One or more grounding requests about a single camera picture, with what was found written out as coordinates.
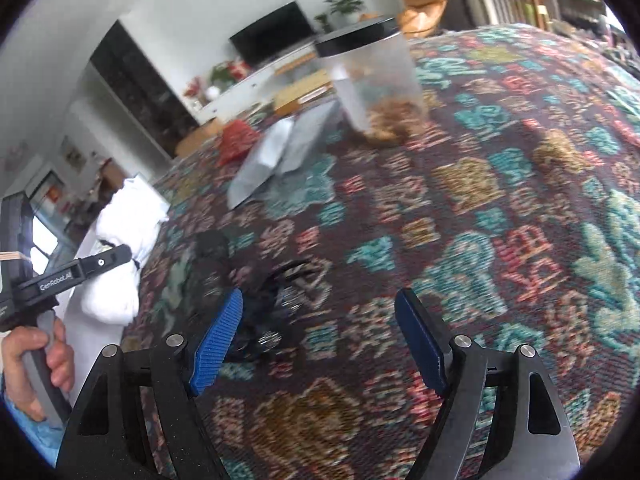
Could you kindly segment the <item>person's left hand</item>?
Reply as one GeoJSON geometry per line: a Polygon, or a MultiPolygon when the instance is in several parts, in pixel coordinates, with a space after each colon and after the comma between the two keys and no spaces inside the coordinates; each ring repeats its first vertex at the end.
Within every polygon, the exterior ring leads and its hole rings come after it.
{"type": "Polygon", "coordinates": [[[35,422],[46,418],[30,383],[22,357],[26,352],[45,349],[52,385],[70,393],[75,382],[74,350],[66,344],[65,326],[54,319],[53,339],[37,327],[20,326],[5,336],[1,344],[6,396],[15,407],[35,422]]]}

